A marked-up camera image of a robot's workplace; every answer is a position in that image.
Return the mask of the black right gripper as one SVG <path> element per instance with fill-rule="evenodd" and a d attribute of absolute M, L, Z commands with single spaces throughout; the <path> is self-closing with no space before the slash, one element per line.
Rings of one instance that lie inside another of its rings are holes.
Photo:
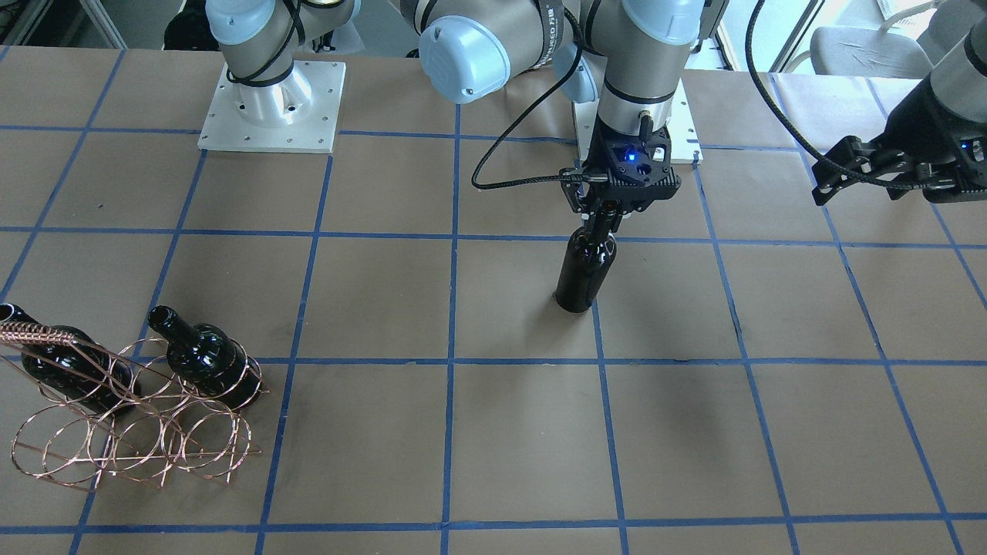
<path fill-rule="evenodd" d="M 626 214 L 644 211 L 657 200 L 672 199 L 681 187 L 671 163 L 671 137 L 666 126 L 646 138 L 596 123 L 588 158 L 581 168 L 564 169 L 563 192 L 576 214 L 583 214 L 586 232 L 604 228 L 602 204 L 618 203 L 611 222 L 616 234 Z"/>

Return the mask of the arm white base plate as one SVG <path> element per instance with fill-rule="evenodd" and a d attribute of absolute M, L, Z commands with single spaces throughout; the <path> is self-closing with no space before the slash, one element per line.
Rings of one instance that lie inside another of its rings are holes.
<path fill-rule="evenodd" d="M 346 65 L 294 62 L 267 87 L 233 84 L 222 72 L 197 146 L 209 151 L 323 153 L 334 150 Z"/>
<path fill-rule="evenodd" d="M 591 102 L 572 104 L 572 120 L 577 131 L 577 151 L 575 156 L 577 162 L 581 164 L 588 158 L 591 134 L 595 119 L 599 99 Z M 695 124 L 691 112 L 691 106 L 686 95 L 686 86 L 682 79 L 678 81 L 677 90 L 671 101 L 669 120 L 666 122 L 667 130 L 671 138 L 671 162 L 673 164 L 700 164 L 704 161 L 704 154 L 700 146 L 700 140 L 695 130 Z"/>

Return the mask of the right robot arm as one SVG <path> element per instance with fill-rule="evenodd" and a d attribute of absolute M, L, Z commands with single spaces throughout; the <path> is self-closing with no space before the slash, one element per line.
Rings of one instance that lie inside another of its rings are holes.
<path fill-rule="evenodd" d="M 225 60 L 198 147 L 330 153 L 342 68 L 294 49 L 348 24 L 357 1 L 208 1 Z M 588 154 L 554 176 L 571 209 L 605 233 L 679 190 L 667 129 L 700 1 L 403 1 L 433 87 L 455 104 L 543 66 L 554 90 L 597 106 Z"/>

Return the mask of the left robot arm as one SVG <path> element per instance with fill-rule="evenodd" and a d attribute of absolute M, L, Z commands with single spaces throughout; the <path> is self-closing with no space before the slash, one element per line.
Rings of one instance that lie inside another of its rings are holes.
<path fill-rule="evenodd" d="M 816 73 L 917 80 L 879 136 L 844 137 L 814 164 L 817 205 L 864 178 L 881 180 L 892 200 L 910 190 L 935 204 L 985 199 L 985 3 L 935 1 L 933 8 L 919 39 L 888 25 L 815 29 Z"/>

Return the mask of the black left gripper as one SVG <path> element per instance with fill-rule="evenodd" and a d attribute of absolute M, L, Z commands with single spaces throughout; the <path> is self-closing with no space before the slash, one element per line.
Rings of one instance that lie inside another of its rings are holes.
<path fill-rule="evenodd" d="M 879 185 L 895 168 L 894 149 L 930 165 L 933 180 L 952 180 L 950 187 L 924 190 L 929 203 L 985 199 L 985 124 L 945 108 L 925 77 L 889 113 L 879 143 L 843 137 L 812 166 L 814 203 L 825 205 L 855 183 Z"/>

